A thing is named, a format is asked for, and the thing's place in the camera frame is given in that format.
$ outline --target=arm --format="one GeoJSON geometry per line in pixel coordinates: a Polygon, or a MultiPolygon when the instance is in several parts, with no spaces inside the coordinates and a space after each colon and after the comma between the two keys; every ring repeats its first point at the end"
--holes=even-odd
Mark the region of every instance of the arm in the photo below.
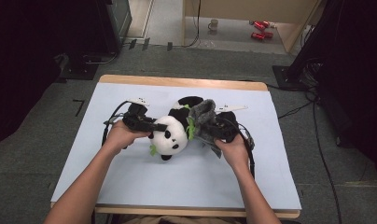
{"type": "Polygon", "coordinates": [[[223,151],[226,161],[237,177],[247,223],[281,223],[250,174],[248,156],[241,135],[236,135],[231,143],[227,144],[217,139],[215,144],[223,151]]]}
{"type": "Polygon", "coordinates": [[[149,133],[133,133],[124,123],[116,122],[92,159],[61,198],[51,208],[44,223],[88,223],[113,158],[135,138],[149,133]]]}

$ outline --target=forearm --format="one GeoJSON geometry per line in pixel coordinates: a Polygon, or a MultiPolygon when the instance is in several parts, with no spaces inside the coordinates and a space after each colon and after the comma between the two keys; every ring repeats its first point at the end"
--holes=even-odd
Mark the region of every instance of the forearm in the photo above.
{"type": "Polygon", "coordinates": [[[45,223],[89,223],[113,157],[106,150],[100,150],[54,204],[45,223]]]}
{"type": "Polygon", "coordinates": [[[262,195],[249,169],[247,167],[236,168],[234,173],[237,176],[244,200],[247,223],[280,223],[262,195]]]}

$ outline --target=panda head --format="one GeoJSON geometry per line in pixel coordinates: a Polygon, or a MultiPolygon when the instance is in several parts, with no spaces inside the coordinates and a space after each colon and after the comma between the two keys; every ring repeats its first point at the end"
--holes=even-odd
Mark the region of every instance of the panda head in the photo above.
{"type": "Polygon", "coordinates": [[[154,123],[167,125],[165,132],[154,131],[148,138],[152,147],[161,154],[163,160],[168,161],[186,147],[189,139],[182,123],[172,116],[164,116],[154,123]]]}

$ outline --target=red can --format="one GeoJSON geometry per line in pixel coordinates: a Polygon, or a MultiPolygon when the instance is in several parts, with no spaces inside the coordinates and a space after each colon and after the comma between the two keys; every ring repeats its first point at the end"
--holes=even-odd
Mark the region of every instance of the red can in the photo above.
{"type": "Polygon", "coordinates": [[[255,21],[253,25],[258,28],[261,32],[265,30],[265,26],[260,21],[255,21]]]}
{"type": "Polygon", "coordinates": [[[271,39],[273,37],[273,33],[271,32],[263,32],[262,34],[264,35],[265,38],[271,39]]]}
{"type": "Polygon", "coordinates": [[[263,40],[265,36],[264,34],[258,34],[258,33],[253,32],[251,37],[257,40],[263,40]]]}
{"type": "Polygon", "coordinates": [[[261,24],[262,24],[265,28],[270,27],[270,22],[269,22],[269,21],[261,21],[261,24]]]}

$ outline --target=panda plush toy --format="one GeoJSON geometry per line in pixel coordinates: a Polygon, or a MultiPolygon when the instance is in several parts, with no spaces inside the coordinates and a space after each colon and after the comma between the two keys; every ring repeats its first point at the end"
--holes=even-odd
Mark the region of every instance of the panda plush toy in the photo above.
{"type": "Polygon", "coordinates": [[[189,119],[190,109],[200,104],[203,98],[188,96],[178,100],[167,116],[157,119],[154,123],[167,125],[165,132],[154,131],[148,138],[151,142],[150,154],[161,154],[164,161],[168,161],[176,153],[186,147],[193,138],[194,122],[189,119]]]}

